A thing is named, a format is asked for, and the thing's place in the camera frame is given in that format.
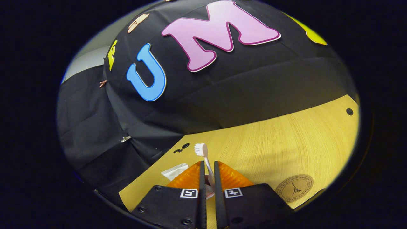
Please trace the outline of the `white toothpaste tube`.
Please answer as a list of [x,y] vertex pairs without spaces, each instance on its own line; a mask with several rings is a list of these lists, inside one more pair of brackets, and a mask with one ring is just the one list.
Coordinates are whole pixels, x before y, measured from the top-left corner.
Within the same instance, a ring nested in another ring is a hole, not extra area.
[[165,176],[168,180],[173,181],[179,174],[181,174],[188,168],[189,168],[188,164],[182,163],[174,166],[173,168],[162,171],[161,175]]

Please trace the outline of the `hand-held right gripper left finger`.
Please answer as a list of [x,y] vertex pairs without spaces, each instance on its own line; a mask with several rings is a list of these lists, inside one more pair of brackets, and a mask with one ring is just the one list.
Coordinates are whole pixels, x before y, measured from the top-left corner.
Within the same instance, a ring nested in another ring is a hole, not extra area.
[[204,162],[193,164],[166,186],[151,187],[131,214],[161,229],[207,229]]

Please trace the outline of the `round brown coaster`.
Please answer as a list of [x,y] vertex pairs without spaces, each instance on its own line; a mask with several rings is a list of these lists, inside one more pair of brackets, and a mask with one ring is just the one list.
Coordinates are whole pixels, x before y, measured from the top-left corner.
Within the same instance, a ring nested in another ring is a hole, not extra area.
[[314,179],[310,175],[299,174],[282,181],[275,192],[283,201],[290,203],[304,197],[313,185]]

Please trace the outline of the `yellow wooden desktop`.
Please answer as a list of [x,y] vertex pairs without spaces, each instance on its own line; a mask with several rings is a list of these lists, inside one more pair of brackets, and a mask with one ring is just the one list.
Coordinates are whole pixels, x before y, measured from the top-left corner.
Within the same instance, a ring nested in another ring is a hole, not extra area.
[[132,211],[154,185],[167,185],[162,172],[202,160],[194,145],[208,146],[211,165],[221,161],[255,184],[274,190],[294,175],[308,175],[313,185],[288,205],[296,208],[327,188],[342,172],[354,149],[360,107],[348,95],[273,119],[185,135],[147,171],[119,192]]

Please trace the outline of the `pink toothbrush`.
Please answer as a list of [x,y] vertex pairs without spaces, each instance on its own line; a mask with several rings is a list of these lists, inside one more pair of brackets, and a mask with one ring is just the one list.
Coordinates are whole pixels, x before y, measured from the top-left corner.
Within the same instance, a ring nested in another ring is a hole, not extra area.
[[195,154],[204,158],[205,165],[208,169],[208,182],[211,186],[211,190],[209,194],[206,195],[206,199],[209,199],[215,195],[214,188],[215,188],[215,176],[212,170],[212,166],[210,165],[209,158],[208,158],[208,147],[205,143],[197,143],[194,146]]

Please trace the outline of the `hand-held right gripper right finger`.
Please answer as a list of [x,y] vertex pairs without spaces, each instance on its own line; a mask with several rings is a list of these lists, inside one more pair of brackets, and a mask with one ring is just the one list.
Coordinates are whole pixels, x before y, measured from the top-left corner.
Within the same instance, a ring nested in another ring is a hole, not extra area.
[[271,229],[294,213],[268,184],[224,189],[219,161],[215,161],[217,229]]

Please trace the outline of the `black backdrop cloth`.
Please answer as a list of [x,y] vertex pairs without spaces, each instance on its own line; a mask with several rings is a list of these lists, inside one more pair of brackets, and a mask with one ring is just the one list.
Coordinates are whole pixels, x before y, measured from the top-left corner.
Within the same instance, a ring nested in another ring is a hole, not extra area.
[[256,0],[161,1],[73,61],[59,91],[57,131],[80,177],[127,209],[119,192],[185,135],[345,95],[360,107],[345,62],[288,14]]

